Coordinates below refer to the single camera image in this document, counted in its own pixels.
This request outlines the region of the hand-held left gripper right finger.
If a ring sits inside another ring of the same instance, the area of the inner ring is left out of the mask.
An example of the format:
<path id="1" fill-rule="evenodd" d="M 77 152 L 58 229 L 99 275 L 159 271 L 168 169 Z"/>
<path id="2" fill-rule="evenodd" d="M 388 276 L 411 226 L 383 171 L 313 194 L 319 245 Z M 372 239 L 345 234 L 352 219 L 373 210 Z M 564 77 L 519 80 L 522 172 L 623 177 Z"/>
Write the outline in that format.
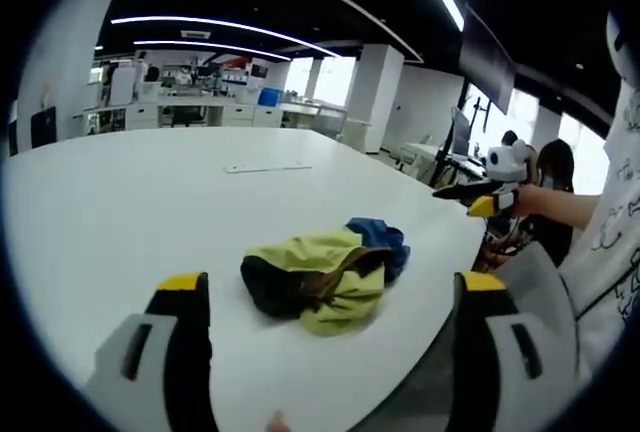
<path id="1" fill-rule="evenodd" d="M 575 342 L 492 274 L 454 278 L 449 431 L 542 431 L 576 391 Z"/>

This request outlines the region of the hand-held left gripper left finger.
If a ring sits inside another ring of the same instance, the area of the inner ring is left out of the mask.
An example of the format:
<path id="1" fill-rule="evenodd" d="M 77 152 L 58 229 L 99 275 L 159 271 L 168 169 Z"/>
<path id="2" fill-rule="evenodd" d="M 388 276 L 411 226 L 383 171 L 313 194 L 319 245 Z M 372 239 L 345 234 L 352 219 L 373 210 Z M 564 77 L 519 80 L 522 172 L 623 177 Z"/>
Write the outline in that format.
<path id="1" fill-rule="evenodd" d="M 208 274 L 161 282 L 95 354 L 84 393 L 119 431 L 216 431 Z"/>

